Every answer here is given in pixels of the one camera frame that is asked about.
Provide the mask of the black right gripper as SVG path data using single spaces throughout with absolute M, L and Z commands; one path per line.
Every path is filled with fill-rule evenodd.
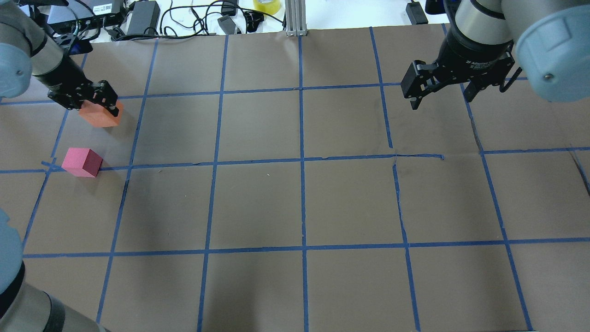
M 465 83 L 463 96 L 468 103 L 489 86 L 498 87 L 504 93 L 517 79 L 516 73 L 508 78 L 515 65 L 512 48 L 513 45 L 508 44 L 497 59 L 478 62 L 459 56 L 444 44 L 438 59 L 433 63 L 412 62 L 409 65 L 401 80 L 402 94 L 410 101 L 413 111 L 416 111 L 424 97 L 449 85 Z

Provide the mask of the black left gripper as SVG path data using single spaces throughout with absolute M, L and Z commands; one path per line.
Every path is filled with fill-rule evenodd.
M 101 105 L 114 116 L 119 116 L 118 95 L 106 80 L 93 82 L 84 76 L 67 77 L 48 74 L 47 96 L 66 109 L 81 109 L 84 101 Z

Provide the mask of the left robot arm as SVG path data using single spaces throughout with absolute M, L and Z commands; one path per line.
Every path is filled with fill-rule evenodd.
M 100 107 L 114 118 L 122 110 L 109 82 L 89 80 L 67 51 L 12 0 L 1 2 L 0 46 L 1 97 L 21 96 L 35 77 L 48 89 L 48 98 L 67 109 Z

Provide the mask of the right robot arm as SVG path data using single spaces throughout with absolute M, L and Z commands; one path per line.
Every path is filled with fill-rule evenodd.
M 547 101 L 589 97 L 587 0 L 428 0 L 425 12 L 445 13 L 449 29 L 434 62 L 416 59 L 401 80 L 414 110 L 454 84 L 466 83 L 468 102 L 489 86 L 506 92 L 520 73 Z

